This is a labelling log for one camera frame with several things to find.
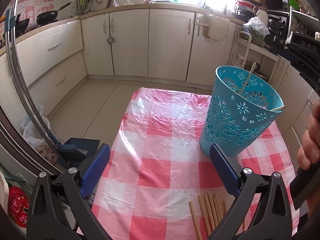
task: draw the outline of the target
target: wire basket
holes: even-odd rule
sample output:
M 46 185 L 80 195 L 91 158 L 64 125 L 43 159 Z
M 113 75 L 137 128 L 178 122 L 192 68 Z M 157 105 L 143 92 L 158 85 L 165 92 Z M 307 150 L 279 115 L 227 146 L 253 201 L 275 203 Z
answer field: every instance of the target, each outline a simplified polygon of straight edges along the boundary
M 207 156 L 214 143 L 226 155 L 238 155 L 282 113 L 270 111 L 284 105 L 279 94 L 254 74 L 239 95 L 248 74 L 233 66 L 216 69 L 217 77 L 200 137 L 200 146 Z

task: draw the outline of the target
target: tiled floor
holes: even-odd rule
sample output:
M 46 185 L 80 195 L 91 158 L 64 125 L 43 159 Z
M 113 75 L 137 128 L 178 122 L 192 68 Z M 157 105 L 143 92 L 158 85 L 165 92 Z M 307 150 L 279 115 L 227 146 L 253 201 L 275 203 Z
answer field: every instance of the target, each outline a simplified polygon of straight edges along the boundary
M 211 95 L 210 90 L 125 80 L 87 80 L 62 105 L 50 123 L 61 141 L 71 137 L 99 139 L 110 147 L 131 95 L 141 87 Z

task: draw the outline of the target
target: green object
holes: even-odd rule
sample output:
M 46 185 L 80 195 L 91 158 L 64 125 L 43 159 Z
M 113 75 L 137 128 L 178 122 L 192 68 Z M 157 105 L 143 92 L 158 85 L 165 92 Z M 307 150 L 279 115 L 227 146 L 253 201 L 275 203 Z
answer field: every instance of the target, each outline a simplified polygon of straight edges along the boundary
M 299 11 L 300 5 L 297 0 L 289 0 L 289 5 L 292 6 L 296 11 Z

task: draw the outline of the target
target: table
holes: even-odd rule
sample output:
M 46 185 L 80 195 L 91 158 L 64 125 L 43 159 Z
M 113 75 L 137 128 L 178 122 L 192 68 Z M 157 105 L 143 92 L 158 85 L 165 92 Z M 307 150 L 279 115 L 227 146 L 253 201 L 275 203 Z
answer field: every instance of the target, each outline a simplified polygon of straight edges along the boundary
M 233 196 L 228 195 L 199 145 L 210 99 L 146 88 L 132 95 L 92 206 L 113 240 L 196 240 L 190 200 L 205 240 L 198 194 L 210 190 L 231 205 Z M 289 192 L 295 174 L 275 122 L 237 158 L 241 166 L 258 174 L 279 171 Z M 299 211 L 289 199 L 296 231 Z M 256 195 L 246 216 L 247 225 L 258 200 Z

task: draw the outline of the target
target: human hand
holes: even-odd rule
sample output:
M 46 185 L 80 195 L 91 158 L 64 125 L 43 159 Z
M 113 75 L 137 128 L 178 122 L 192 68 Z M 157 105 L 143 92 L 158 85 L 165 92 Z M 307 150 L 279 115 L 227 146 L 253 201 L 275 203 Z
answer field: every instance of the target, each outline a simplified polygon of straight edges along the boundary
M 312 108 L 312 114 L 308 117 L 307 127 L 302 136 L 302 147 L 298 151 L 298 164 L 303 170 L 308 170 L 311 164 L 316 164 L 320 159 L 320 103 Z M 314 212 L 320 203 L 320 185 L 306 199 L 308 205 L 308 216 Z

